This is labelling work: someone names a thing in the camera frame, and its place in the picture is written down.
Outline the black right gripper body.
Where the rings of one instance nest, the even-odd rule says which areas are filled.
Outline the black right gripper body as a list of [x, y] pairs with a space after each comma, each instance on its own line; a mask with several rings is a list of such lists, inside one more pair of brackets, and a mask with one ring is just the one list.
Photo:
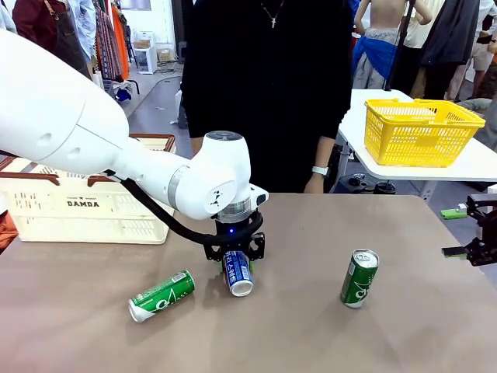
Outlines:
[[497, 211], [487, 213], [481, 220], [481, 237], [483, 241], [495, 241], [497, 234]]

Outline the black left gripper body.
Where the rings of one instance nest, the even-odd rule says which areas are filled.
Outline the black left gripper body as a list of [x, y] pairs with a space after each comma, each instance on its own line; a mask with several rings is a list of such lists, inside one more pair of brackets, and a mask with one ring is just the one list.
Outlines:
[[260, 228], [261, 218], [247, 218], [236, 223], [215, 221], [216, 236], [227, 236], [228, 242], [214, 243], [213, 247], [222, 249], [249, 249], [252, 235]]

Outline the person left hand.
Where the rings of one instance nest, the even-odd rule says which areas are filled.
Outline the person left hand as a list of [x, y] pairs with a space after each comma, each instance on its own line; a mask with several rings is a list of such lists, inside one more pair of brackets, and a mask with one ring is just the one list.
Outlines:
[[322, 174], [312, 173], [310, 179], [308, 180], [304, 193], [324, 193], [325, 177]]

